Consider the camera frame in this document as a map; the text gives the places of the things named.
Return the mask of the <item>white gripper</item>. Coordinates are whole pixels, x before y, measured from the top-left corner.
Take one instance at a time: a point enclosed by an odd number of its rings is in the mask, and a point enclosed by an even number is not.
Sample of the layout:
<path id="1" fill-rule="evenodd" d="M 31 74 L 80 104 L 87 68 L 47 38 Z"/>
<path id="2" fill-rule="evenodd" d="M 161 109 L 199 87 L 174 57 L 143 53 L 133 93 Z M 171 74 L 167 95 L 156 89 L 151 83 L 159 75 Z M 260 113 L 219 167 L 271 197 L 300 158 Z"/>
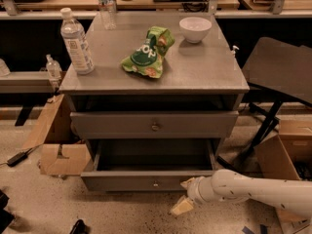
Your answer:
<path id="1" fill-rule="evenodd" d="M 214 198 L 212 178 L 210 176 L 192 177 L 183 181 L 180 185 L 187 191 L 188 197 L 181 196 L 178 199 L 170 210 L 172 215 L 187 213 L 194 208 L 194 203 L 204 204 Z"/>

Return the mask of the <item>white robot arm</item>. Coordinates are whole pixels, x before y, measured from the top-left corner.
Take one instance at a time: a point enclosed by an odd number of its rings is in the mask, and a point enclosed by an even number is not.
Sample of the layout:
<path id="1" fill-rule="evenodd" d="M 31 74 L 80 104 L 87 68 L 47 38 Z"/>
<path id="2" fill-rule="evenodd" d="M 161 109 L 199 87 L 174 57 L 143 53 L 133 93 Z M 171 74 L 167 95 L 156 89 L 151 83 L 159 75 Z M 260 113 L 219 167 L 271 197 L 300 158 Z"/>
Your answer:
<path id="1" fill-rule="evenodd" d="M 253 199 L 303 219 L 312 217 L 311 181 L 254 178 L 221 169 L 211 176 L 192 177 L 181 186 L 186 190 L 186 195 L 181 196 L 171 208 L 173 215 L 187 213 L 193 210 L 196 204 L 210 201 Z"/>

